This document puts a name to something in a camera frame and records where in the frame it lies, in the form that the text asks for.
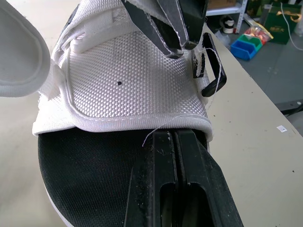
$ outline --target green box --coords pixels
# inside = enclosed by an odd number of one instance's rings
[[[257,37],[252,37],[252,36],[249,36],[249,35],[241,35],[238,40],[241,40],[241,41],[245,41],[245,42],[248,42],[248,43],[251,43],[251,44],[254,44],[255,45],[255,48],[256,48],[256,51],[258,52],[260,50],[260,48],[262,47],[262,42],[259,38]]]
[[[290,34],[293,32],[295,26],[301,19],[300,5],[282,5],[284,15],[289,24]],[[265,16],[263,26],[271,33],[274,39],[271,42],[279,44],[287,44],[289,40],[287,23],[285,22],[280,3],[272,3],[272,7]]]

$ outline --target black buckle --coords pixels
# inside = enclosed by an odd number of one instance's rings
[[[227,77],[226,77],[225,71],[223,69],[223,66],[221,64],[217,49],[214,45],[213,38],[209,33],[203,34],[203,47],[206,49],[208,59],[210,61],[210,64],[211,64],[213,72],[214,72],[215,80],[212,81],[206,88],[204,88],[201,93],[202,93],[203,97],[210,97],[215,93],[215,90],[216,90],[216,87],[218,84],[220,65],[221,65],[221,76],[220,76],[220,81],[219,81],[217,91],[219,91],[226,84]]]

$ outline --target padded white strap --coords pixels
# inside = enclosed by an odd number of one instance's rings
[[[37,91],[49,67],[50,54],[42,36],[16,9],[0,0],[0,96]]]

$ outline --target blue plastic bin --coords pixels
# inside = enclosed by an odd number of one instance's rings
[[[257,50],[254,44],[236,40],[231,45],[231,52],[235,57],[248,61],[255,56]]]

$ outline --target loose white thread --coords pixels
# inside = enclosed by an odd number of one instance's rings
[[[220,61],[220,58],[219,58],[217,52],[216,52],[214,49],[212,49],[212,48],[205,48],[205,50],[212,50],[212,51],[215,53],[215,55],[216,55],[216,57],[217,57],[217,60],[218,60],[218,62],[219,62],[219,64],[220,64],[220,67],[219,67],[219,77],[218,77],[216,89],[215,89],[215,91],[214,91],[214,96],[215,96],[215,94],[217,93],[217,90],[218,90],[218,87],[219,87],[220,78],[221,78],[222,64],[221,64],[221,61]],[[209,108],[211,107],[211,105],[212,105],[212,103],[213,103],[213,101],[214,101],[214,96],[213,96],[213,98],[212,98],[212,101],[211,101],[211,103],[210,103],[210,105],[209,105],[207,111],[209,110]],[[145,140],[144,140],[144,142],[143,142],[143,144],[142,144],[142,147],[144,147],[144,144],[145,144],[147,138],[148,138],[150,135],[152,135],[156,130],[160,129],[161,127],[163,127],[163,126],[166,125],[167,123],[172,122],[173,120],[175,120],[175,119],[178,118],[178,117],[192,116],[192,115],[194,115],[194,114],[184,114],[184,115],[176,116],[176,117],[174,117],[173,119],[169,120],[168,122],[164,123],[163,125],[159,126],[158,128],[154,129],[153,131],[151,131],[150,133],[148,133],[148,135],[145,137]]]
[[[175,119],[178,118],[178,117],[194,116],[194,115],[196,115],[196,114],[184,114],[184,115],[179,115],[179,116],[176,116],[176,117],[174,117],[173,119],[169,120],[168,122],[165,122],[163,125],[159,126],[158,128],[152,130],[150,133],[147,134],[147,136],[145,137],[145,140],[144,140],[144,142],[143,142],[143,144],[142,144],[142,147],[144,147],[144,144],[145,144],[147,138],[148,138],[150,135],[152,135],[156,130],[158,130],[158,129],[160,129],[161,127],[163,127],[164,125],[166,125],[166,124],[172,122],[173,120],[175,120]]]
[[[217,91],[218,91],[219,82],[220,82],[220,78],[221,78],[221,72],[222,72],[222,64],[221,64],[221,61],[220,61],[220,58],[219,58],[217,52],[216,52],[213,48],[205,48],[205,49],[206,49],[206,50],[212,50],[212,51],[215,53],[215,55],[216,55],[216,57],[217,57],[217,60],[218,60],[218,62],[219,62],[219,64],[220,64],[220,67],[219,67],[219,77],[218,77],[218,81],[217,81],[217,86],[216,86],[216,89],[215,89],[215,91],[214,91],[214,96],[213,96],[213,98],[212,98],[212,101],[210,102],[210,104],[209,104],[209,106],[208,106],[208,109],[206,110],[206,111],[208,111],[209,108],[211,107],[211,105],[213,104],[214,97],[215,97],[215,95],[216,95],[216,93],[217,93]]]

